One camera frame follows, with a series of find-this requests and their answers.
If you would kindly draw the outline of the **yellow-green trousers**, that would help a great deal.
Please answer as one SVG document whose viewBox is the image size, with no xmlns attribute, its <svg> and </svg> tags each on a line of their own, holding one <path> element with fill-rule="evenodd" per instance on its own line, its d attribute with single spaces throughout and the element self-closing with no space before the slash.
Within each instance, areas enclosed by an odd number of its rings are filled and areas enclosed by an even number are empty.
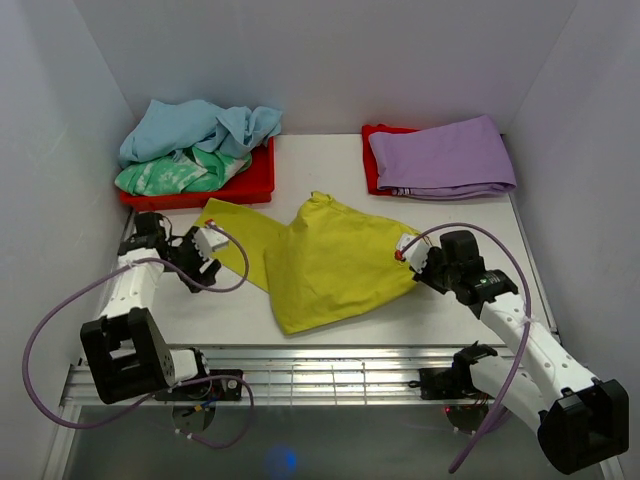
<svg viewBox="0 0 640 480">
<path fill-rule="evenodd" d="M 245 206 L 211 199 L 195 224 L 213 221 L 238 240 L 217 257 L 267 292 L 275 320 L 294 335 L 366 314 L 415 285 L 395 257 L 415 229 L 314 192 L 287 225 Z"/>
</svg>

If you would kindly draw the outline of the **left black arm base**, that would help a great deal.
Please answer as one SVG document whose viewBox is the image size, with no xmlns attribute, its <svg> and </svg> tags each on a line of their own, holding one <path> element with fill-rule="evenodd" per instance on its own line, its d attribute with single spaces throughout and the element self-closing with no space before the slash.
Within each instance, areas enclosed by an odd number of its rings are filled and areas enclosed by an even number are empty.
<svg viewBox="0 0 640 480">
<path fill-rule="evenodd" d="M 208 370 L 200 378 L 215 376 L 214 380 L 182 385 L 154 396 L 157 402 L 172 407 L 172 420 L 176 428 L 202 433 L 212 423 L 219 403 L 237 402 L 242 399 L 239 369 Z"/>
</svg>

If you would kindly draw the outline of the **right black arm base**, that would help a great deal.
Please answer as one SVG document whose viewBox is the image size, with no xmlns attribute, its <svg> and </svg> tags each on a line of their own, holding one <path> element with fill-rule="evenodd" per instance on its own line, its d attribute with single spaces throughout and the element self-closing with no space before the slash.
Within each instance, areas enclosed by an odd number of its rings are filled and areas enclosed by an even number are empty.
<svg viewBox="0 0 640 480">
<path fill-rule="evenodd" d="M 417 375 L 407 386 L 418 390 L 421 400 L 440 401 L 455 430 L 468 435 L 478 430 L 489 411 L 488 394 L 462 380 L 453 367 L 420 368 Z"/>
</svg>

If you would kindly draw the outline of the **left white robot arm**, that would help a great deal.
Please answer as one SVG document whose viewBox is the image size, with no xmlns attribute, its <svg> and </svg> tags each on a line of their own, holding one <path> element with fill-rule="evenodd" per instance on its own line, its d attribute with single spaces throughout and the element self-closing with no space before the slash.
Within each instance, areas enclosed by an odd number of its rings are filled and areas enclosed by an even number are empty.
<svg viewBox="0 0 640 480">
<path fill-rule="evenodd" d="M 171 224 L 163 215 L 139 213 L 133 233 L 121 242 L 117 276 L 98 319 L 82 325 L 80 339 L 100 399 L 114 404 L 168 389 L 177 384 L 190 399 L 205 397 L 212 387 L 204 357 L 193 347 L 172 349 L 152 314 L 161 276 L 184 272 L 192 293 L 216 282 L 221 263 L 211 255 L 229 239 L 207 227 L 192 227 L 173 243 Z"/>
</svg>

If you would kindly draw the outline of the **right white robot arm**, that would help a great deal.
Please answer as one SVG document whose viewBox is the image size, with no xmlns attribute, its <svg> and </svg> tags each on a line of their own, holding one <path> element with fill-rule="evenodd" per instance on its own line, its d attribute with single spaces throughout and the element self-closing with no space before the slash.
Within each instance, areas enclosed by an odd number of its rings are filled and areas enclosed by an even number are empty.
<svg viewBox="0 0 640 480">
<path fill-rule="evenodd" d="M 526 283 L 489 270 L 471 224 L 445 225 L 437 246 L 426 234 L 405 234 L 395 256 L 413 279 L 440 294 L 453 293 L 513 353 L 512 361 L 478 342 L 458 351 L 450 367 L 421 369 L 411 387 L 427 399 L 492 399 L 472 439 L 478 441 L 507 414 L 536 435 L 550 464 L 572 474 L 629 448 L 629 395 L 616 380 L 604 381 L 575 360 L 531 313 Z"/>
</svg>

